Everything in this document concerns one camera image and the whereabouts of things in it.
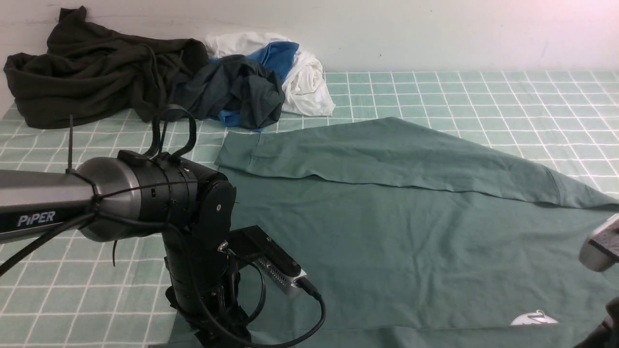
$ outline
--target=black clothing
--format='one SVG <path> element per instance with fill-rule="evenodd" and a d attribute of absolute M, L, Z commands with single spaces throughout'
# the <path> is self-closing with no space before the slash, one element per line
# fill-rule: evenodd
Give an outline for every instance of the black clothing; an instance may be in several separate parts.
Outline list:
<path fill-rule="evenodd" d="M 98 121 L 134 108 L 145 122 L 167 104 L 180 71 L 208 64 L 204 44 L 125 35 L 86 22 L 86 8 L 61 9 L 40 56 L 19 53 L 4 66 L 17 109 L 34 128 Z"/>

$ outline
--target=white wall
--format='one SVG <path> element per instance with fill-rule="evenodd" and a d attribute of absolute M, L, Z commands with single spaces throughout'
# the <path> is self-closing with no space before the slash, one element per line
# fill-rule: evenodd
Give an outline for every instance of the white wall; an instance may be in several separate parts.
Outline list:
<path fill-rule="evenodd" d="M 45 52 L 59 8 L 80 5 L 147 37 L 280 32 L 330 71 L 619 67 L 619 0 L 1 0 L 0 55 Z"/>

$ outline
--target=green t-shirt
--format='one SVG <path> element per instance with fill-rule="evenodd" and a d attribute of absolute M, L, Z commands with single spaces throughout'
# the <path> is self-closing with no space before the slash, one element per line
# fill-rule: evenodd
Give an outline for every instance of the green t-shirt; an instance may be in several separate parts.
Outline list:
<path fill-rule="evenodd" d="M 571 347 L 619 295 L 578 261 L 619 202 L 512 155 L 388 118 L 230 133 L 216 164 L 238 188 L 232 227 L 262 227 L 324 297 L 299 347 Z M 258 292 L 244 270 L 246 311 Z M 318 316 L 269 284 L 249 328 L 275 344 Z"/>

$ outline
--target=blue cloth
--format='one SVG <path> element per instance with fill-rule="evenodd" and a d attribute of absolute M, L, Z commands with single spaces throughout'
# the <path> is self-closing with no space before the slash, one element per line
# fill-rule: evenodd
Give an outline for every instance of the blue cloth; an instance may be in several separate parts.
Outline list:
<path fill-rule="evenodd" d="M 299 49 L 299 44 L 290 41 L 276 41 L 266 45 L 264 48 L 257 50 L 254 53 L 247 55 L 247 58 L 253 61 L 259 61 L 267 69 L 273 71 L 279 77 L 280 84 L 288 76 L 295 62 L 295 54 Z M 239 125 L 241 118 L 239 111 L 222 110 L 217 118 L 226 127 L 236 127 Z"/>

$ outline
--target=pile of clothes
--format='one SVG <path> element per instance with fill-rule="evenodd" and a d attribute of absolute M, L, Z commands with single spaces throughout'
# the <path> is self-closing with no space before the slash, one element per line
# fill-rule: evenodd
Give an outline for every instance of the pile of clothes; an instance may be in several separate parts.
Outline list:
<path fill-rule="evenodd" d="M 133 108 L 144 122 L 175 121 L 180 105 L 195 118 L 260 130 L 283 111 L 331 116 L 335 105 L 316 57 L 277 34 L 238 33 L 156 40 L 86 21 L 61 9 L 43 55 L 19 53 L 4 66 L 28 126 L 86 124 Z"/>

